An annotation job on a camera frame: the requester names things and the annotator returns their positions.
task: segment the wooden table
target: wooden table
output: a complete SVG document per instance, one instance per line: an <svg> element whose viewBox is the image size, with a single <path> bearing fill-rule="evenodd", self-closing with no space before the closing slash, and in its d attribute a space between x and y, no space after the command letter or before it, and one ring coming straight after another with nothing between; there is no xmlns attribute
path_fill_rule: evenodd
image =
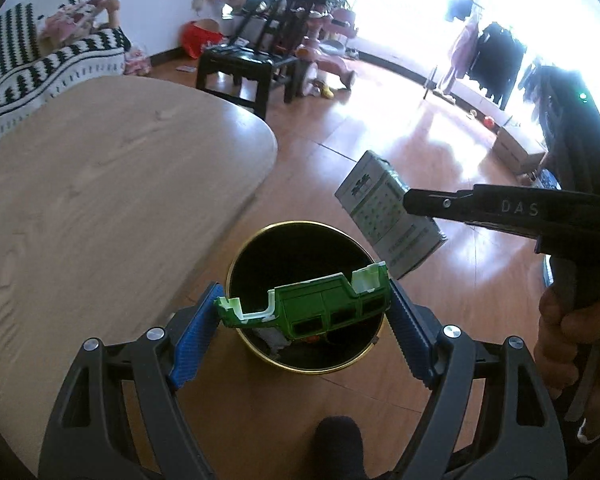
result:
<svg viewBox="0 0 600 480"><path fill-rule="evenodd" d="M81 343L164 322L276 149L240 107L126 76L60 94L0 141L0 432L34 473Z"/></svg>

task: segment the screw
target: screw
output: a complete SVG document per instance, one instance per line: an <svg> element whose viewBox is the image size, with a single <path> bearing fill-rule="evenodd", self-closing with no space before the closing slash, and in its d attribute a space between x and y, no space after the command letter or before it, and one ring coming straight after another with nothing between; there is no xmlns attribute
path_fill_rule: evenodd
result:
<svg viewBox="0 0 600 480"><path fill-rule="evenodd" d="M151 341L158 341L158 339L162 339L163 337L164 337L164 330L161 329L159 326L157 326L155 328L150 328L146 332L146 338L150 339Z"/></svg>
<svg viewBox="0 0 600 480"><path fill-rule="evenodd" d="M515 348L516 350L520 350L525 345L525 342L522 341L517 335L513 335L509 338L509 346Z"/></svg>
<svg viewBox="0 0 600 480"><path fill-rule="evenodd" d="M447 325L442 329L442 332L451 339L455 339L456 337L460 337L462 330L460 330L455 325Z"/></svg>
<svg viewBox="0 0 600 480"><path fill-rule="evenodd" d="M91 352L91 350L95 350L100 343L96 338L87 339L84 343L82 343L82 348L84 348L87 352Z"/></svg>

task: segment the black stool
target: black stool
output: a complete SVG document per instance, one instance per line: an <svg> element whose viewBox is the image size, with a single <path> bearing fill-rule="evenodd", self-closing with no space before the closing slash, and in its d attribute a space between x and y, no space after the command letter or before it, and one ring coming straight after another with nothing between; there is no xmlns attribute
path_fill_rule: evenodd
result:
<svg viewBox="0 0 600 480"><path fill-rule="evenodd" d="M294 56L305 33L309 12L325 4L325 0L249 0L242 23L228 44L206 49L198 63L196 88L237 105L252 108L265 119L269 92L285 86L285 103L296 95L301 77L298 58ZM253 19L264 20L256 41L247 46L236 44ZM234 86L242 78L257 82L255 101L206 88L206 77L223 72L234 77Z"/></svg>

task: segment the pink tricycle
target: pink tricycle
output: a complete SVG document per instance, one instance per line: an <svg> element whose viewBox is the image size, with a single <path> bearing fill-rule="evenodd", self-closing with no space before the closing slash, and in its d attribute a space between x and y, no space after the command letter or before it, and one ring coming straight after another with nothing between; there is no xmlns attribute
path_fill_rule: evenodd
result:
<svg viewBox="0 0 600 480"><path fill-rule="evenodd" d="M346 38L355 38L358 30L354 28L356 15L347 9L335 9L333 14L312 10L307 19L308 35L304 37L296 50L296 57L304 62L304 77L299 88L302 95L307 95L318 70L330 72L340 77L342 84L351 90L356 79L355 70L347 67L342 56L345 54L345 45L336 40L320 42L318 35L321 30L330 34L341 34Z"/></svg>

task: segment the cardboard box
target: cardboard box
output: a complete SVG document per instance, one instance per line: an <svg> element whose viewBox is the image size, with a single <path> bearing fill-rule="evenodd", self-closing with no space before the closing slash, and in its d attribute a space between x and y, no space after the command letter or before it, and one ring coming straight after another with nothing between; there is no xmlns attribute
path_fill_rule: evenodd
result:
<svg viewBox="0 0 600 480"><path fill-rule="evenodd" d="M546 150L519 126L500 128L492 150L514 174L536 170L546 153Z"/></svg>
<svg viewBox="0 0 600 480"><path fill-rule="evenodd" d="M394 278L417 268L446 241L434 220L404 210L408 189L386 160L366 152L336 191Z"/></svg>

